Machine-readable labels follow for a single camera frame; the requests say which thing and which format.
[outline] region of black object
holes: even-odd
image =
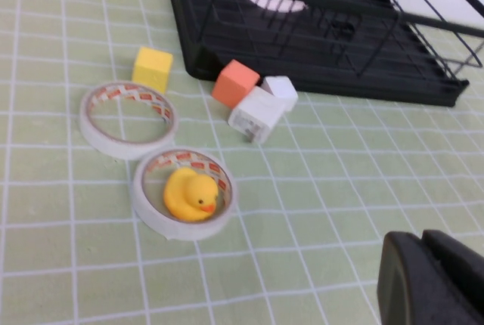
[[[441,231],[389,232],[377,295],[382,325],[483,325],[484,258]]]
[[[484,30],[445,21],[427,0],[438,19],[395,0],[297,1],[306,9],[284,14],[249,0],[172,0],[185,69],[215,81],[237,59],[262,76],[289,76],[298,91],[452,107],[469,85],[456,71],[482,67],[461,34]],[[466,1],[484,17],[479,1]],[[470,56],[440,56],[417,25],[453,32]]]

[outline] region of double-sided tape roll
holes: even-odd
[[[213,216],[205,221],[184,222],[173,217],[161,204],[147,196],[147,176],[158,169],[189,166],[214,178],[219,186],[219,203]],[[220,232],[231,218],[238,203],[238,191],[231,173],[213,156],[191,147],[159,149],[149,153],[139,163],[132,182],[132,205],[140,219],[158,234],[171,240],[203,240]]]
[[[93,108],[105,101],[122,98],[151,106],[160,114],[160,124],[164,122],[168,126],[166,133],[153,141],[133,142],[102,131],[91,117]],[[153,89],[134,82],[112,82],[95,87],[84,95],[79,111],[79,128],[84,139],[96,150],[117,159],[138,160],[173,142],[178,130],[178,115],[168,99]]]

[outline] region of orange block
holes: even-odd
[[[259,79],[257,72],[233,60],[220,72],[212,97],[234,109],[252,91]]]

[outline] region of dish rack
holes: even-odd
[[[172,0],[185,69],[215,81],[236,59],[261,76],[289,76],[298,91],[453,107],[469,85],[459,72],[482,67],[484,43],[471,45],[484,29],[447,21],[428,0],[432,17],[408,13],[397,0],[294,1],[305,8]],[[484,17],[478,0],[463,1]],[[441,55],[429,32],[451,36],[468,55]]]

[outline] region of duck beak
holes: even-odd
[[[215,211],[215,204],[209,204],[208,206],[201,206],[200,209],[202,209],[204,212],[207,212],[207,213],[213,213]]]

